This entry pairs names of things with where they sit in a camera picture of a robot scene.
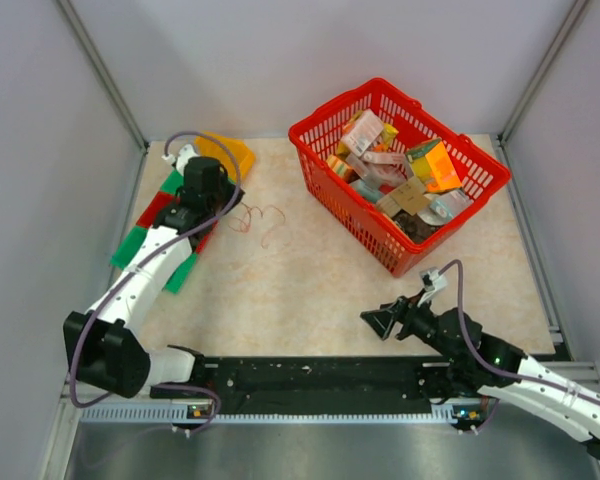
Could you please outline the brown cardboard box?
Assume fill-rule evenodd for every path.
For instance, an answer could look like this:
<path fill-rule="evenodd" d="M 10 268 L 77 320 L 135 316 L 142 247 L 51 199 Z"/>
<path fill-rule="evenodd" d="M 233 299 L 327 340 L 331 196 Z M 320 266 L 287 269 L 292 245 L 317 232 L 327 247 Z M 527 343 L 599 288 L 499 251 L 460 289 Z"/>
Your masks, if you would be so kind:
<path fill-rule="evenodd" d="M 417 215 L 431 203 L 426 193 L 424 184 L 417 177 L 412 177 L 378 200 L 376 208 L 391 218 L 401 212 Z"/>

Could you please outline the pink box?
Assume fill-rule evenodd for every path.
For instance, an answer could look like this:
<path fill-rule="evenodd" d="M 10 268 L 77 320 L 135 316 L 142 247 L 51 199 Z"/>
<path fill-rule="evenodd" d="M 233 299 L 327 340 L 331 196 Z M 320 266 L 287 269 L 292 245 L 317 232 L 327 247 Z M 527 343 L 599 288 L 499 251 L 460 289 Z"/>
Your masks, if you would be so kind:
<path fill-rule="evenodd" d="M 382 134 L 384 124 L 370 109 L 360 114 L 349 122 L 343 129 L 341 143 L 356 156 L 365 153 L 374 141 Z"/>

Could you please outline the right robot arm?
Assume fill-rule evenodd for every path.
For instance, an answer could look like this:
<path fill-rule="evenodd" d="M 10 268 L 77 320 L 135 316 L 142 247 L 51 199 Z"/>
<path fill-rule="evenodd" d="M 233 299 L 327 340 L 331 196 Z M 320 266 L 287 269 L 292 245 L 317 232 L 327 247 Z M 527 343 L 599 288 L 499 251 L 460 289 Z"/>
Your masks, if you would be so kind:
<path fill-rule="evenodd" d="M 505 401 L 556 426 L 600 461 L 600 393 L 485 333 L 461 306 L 436 314 L 429 301 L 401 296 L 360 317 L 383 340 L 399 324 L 398 340 L 415 337 L 444 358 L 444 380 L 426 388 L 426 393 Z"/>

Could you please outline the green plastic bin rear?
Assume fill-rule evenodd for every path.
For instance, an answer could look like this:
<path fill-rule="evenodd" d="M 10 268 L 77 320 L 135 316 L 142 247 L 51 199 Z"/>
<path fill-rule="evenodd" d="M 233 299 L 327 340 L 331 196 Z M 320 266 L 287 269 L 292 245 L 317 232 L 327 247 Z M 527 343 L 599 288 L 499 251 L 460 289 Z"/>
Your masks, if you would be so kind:
<path fill-rule="evenodd" d="M 172 171 L 161 184 L 159 191 L 175 196 L 180 187 L 183 186 L 184 177 L 177 171 Z"/>

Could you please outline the green plastic bin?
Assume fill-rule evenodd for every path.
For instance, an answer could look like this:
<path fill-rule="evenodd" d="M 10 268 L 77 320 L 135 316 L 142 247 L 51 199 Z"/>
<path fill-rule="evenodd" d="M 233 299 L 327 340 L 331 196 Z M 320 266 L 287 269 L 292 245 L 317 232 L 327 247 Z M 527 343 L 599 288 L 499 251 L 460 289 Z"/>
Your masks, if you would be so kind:
<path fill-rule="evenodd" d="M 183 186 L 184 177 L 177 171 L 172 171 L 161 184 L 159 191 L 175 196 L 180 187 Z"/>
<path fill-rule="evenodd" d="M 124 270 L 140 250 L 140 247 L 146 239 L 147 232 L 148 230 L 146 228 L 134 226 L 112 255 L 110 263 L 114 267 Z M 175 270 L 164 286 L 165 291 L 172 294 L 178 294 L 180 292 L 194 268 L 197 257 L 198 254 L 193 252 L 189 258 Z"/>

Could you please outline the yellow plastic bin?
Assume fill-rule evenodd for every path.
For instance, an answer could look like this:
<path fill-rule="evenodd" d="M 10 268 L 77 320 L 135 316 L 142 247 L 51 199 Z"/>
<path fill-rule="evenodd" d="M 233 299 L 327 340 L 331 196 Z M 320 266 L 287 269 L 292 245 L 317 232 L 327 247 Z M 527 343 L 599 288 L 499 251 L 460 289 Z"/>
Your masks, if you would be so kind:
<path fill-rule="evenodd" d="M 245 181 L 255 162 L 255 154 L 247 145 L 238 139 L 224 137 L 222 135 L 206 132 L 206 135 L 213 137 L 222 143 L 235 157 L 241 175 L 241 180 Z M 228 176 L 232 181 L 236 180 L 236 169 L 231 162 L 229 155 L 215 142 L 202 137 L 196 137 L 193 141 L 197 151 L 202 156 L 213 157 L 219 160 L 227 169 Z"/>

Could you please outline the green plastic bin front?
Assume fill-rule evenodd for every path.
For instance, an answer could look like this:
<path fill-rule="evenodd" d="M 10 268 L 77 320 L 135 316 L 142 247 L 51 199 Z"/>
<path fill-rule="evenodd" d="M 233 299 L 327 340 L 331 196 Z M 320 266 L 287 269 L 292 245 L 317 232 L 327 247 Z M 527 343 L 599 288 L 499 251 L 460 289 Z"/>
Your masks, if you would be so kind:
<path fill-rule="evenodd" d="M 148 230 L 146 228 L 134 226 L 112 255 L 110 263 L 114 267 L 124 270 L 140 250 L 140 247 L 146 239 L 147 232 Z M 193 252 L 189 258 L 175 270 L 164 286 L 165 291 L 172 294 L 178 294 L 180 292 L 194 268 L 197 257 L 198 254 Z"/>

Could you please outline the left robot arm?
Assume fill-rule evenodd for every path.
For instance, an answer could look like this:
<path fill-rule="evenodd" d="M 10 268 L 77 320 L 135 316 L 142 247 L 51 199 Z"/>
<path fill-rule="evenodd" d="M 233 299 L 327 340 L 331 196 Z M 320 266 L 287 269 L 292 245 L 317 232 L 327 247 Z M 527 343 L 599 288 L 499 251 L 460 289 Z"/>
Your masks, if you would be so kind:
<path fill-rule="evenodd" d="M 206 387 L 197 353 L 178 346 L 150 351 L 139 332 L 168 281 L 244 192 L 216 158 L 194 154 L 171 162 L 183 177 L 174 200 L 156 215 L 113 286 L 86 312 L 72 312 L 64 321 L 71 384 L 124 398 L 162 383 L 189 397 Z"/>

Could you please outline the red plastic bin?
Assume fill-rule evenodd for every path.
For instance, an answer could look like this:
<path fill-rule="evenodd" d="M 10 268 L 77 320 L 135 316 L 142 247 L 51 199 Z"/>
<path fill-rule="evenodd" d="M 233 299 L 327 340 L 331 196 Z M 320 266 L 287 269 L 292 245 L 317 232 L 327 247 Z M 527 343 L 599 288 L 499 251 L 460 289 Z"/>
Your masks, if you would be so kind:
<path fill-rule="evenodd" d="M 149 203 L 148 207 L 141 213 L 137 219 L 135 225 L 137 227 L 148 229 L 150 228 L 158 213 L 167 206 L 170 206 L 176 197 L 173 194 L 159 191 L 155 194 L 154 198 Z M 193 241 L 194 251 L 201 253 L 206 247 L 209 239 L 211 238 L 216 225 L 210 227 L 205 234 L 198 234 Z"/>

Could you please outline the metal front plate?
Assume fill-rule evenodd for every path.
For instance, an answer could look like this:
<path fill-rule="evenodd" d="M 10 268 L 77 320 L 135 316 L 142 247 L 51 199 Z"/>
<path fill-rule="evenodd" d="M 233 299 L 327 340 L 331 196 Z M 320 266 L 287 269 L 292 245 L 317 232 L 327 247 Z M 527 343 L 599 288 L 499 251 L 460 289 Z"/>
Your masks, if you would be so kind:
<path fill-rule="evenodd" d="M 82 424 L 68 479 L 598 479 L 585 449 L 509 406 L 479 435 L 447 425 L 216 425 L 186 435 Z"/>

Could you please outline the orange green carton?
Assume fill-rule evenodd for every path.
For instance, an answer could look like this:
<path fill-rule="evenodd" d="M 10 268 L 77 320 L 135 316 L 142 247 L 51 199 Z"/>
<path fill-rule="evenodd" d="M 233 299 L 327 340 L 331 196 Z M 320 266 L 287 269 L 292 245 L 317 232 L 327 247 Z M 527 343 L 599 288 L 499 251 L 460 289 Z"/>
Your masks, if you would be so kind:
<path fill-rule="evenodd" d="M 441 193 L 462 187 L 454 164 L 440 138 L 416 145 L 406 151 L 405 157 L 427 192 Z"/>

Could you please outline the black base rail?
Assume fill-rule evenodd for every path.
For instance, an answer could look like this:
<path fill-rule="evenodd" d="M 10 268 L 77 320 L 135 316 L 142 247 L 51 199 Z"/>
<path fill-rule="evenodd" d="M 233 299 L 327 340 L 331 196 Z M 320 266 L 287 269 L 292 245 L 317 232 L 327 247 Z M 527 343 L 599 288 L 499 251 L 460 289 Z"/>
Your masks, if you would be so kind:
<path fill-rule="evenodd" d="M 453 386 L 440 357 L 208 357 L 193 384 L 231 414 L 428 413 L 434 399 L 480 397 Z"/>

